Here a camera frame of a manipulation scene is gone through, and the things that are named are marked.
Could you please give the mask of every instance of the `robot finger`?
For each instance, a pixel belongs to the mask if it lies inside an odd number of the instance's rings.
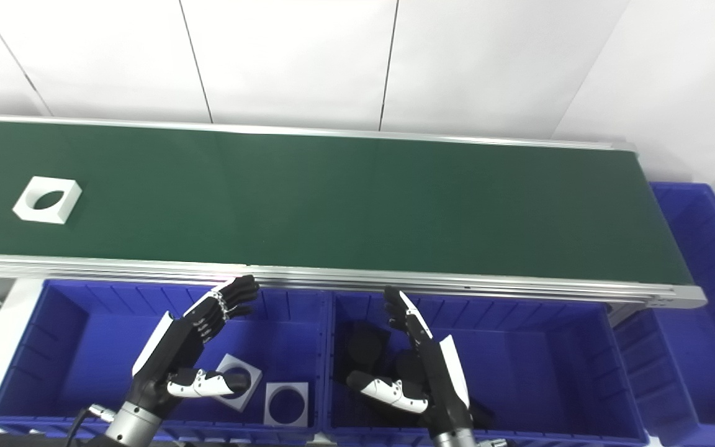
[[[346,378],[346,385],[372,399],[390,407],[421,414],[429,407],[428,399],[420,387],[405,384],[401,380],[393,382],[387,377],[374,377],[362,371],[352,371]]]
[[[253,308],[248,305],[238,305],[233,309],[228,311],[228,318],[233,317],[244,317],[246,315],[252,314]]]
[[[167,384],[168,393],[179,398],[228,396],[250,388],[250,376],[247,374],[222,374],[199,369],[190,380],[187,371],[183,371],[183,376],[181,373]]]

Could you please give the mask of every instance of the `silver cylindrical joint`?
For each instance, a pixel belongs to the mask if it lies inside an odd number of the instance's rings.
[[[434,447],[508,447],[507,441],[503,438],[489,439],[477,444],[473,430],[469,429],[440,433],[432,442]]]
[[[470,429],[440,433],[434,437],[432,443],[434,447],[476,447],[474,431]]]
[[[126,402],[104,434],[128,447],[147,447],[161,425],[159,419],[138,405]]]

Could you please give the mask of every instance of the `blue plastic bin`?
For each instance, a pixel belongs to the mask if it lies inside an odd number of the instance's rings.
[[[47,281],[0,388],[0,428],[66,436],[82,407],[122,404],[131,367],[161,314],[179,316],[208,287]],[[243,413],[213,399],[186,399],[157,439],[301,445],[320,431],[330,293],[261,289],[253,314],[228,322],[207,343],[198,368],[226,353],[261,369]],[[309,427],[266,427],[267,382],[307,382]],[[80,438],[107,424],[87,419]]]
[[[715,446],[715,195],[653,183],[707,306],[639,312],[616,328],[645,425],[664,445]]]
[[[454,336],[472,399],[496,414],[496,430],[476,430],[477,439],[548,447],[647,443],[603,305],[411,299],[435,337]],[[334,313],[323,431],[339,445],[430,445],[425,429],[388,427],[366,397],[333,379],[350,322],[387,328],[381,295],[338,292]],[[389,362],[409,347],[408,337],[392,330],[384,357]]]

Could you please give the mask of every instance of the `robotic arm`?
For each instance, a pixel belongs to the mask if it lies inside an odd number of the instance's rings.
[[[204,345],[227,320],[251,312],[258,283],[250,276],[215,286],[185,312],[173,318],[165,312],[132,368],[133,380],[123,406],[114,414],[99,405],[89,410],[110,426],[88,446],[146,447],[161,422],[183,398],[228,395],[250,387],[244,374],[196,370]]]
[[[349,374],[346,384],[391,407],[420,414],[436,447],[476,447],[468,385],[454,339],[447,336],[440,342],[435,341],[418,308],[399,289],[386,287],[385,301],[389,325],[408,334],[412,348],[420,357],[426,374],[425,385],[420,387],[403,380],[394,382],[362,371]],[[507,444],[504,439],[482,442],[491,447]]]

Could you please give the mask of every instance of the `black robotic finger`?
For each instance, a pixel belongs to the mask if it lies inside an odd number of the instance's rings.
[[[404,314],[408,306],[407,303],[405,303],[405,301],[402,299],[400,292],[400,289],[397,289],[392,286],[386,286],[382,296],[385,297],[385,301],[388,305],[391,305],[398,309],[402,309],[402,314]]]
[[[392,329],[397,329],[403,333],[407,332],[407,318],[391,318],[388,320],[388,326]]]
[[[206,297],[184,315],[184,319],[195,326],[202,325],[213,318],[222,318],[222,306],[215,297]]]
[[[407,314],[407,310],[403,309],[397,305],[391,304],[389,302],[385,303],[385,311],[388,312],[391,318],[397,318],[399,320],[403,320],[405,318],[405,315]]]
[[[246,315],[252,314],[253,308],[248,305],[239,305],[228,311],[228,318],[233,317],[244,317]]]
[[[252,275],[248,275],[236,278],[233,282],[224,287],[220,293],[228,302],[233,296],[239,294],[254,294],[256,291],[258,291],[258,283]]]
[[[246,291],[246,292],[239,292],[238,294],[230,295],[229,297],[223,297],[222,299],[225,302],[225,307],[228,309],[232,309],[240,304],[252,302],[252,300],[255,300],[257,297],[258,297],[257,291]]]
[[[225,320],[219,320],[212,325],[198,326],[196,329],[198,329],[202,342],[205,344],[208,343],[213,337],[216,337],[217,334],[219,334],[219,331],[222,330],[223,326],[225,326]]]

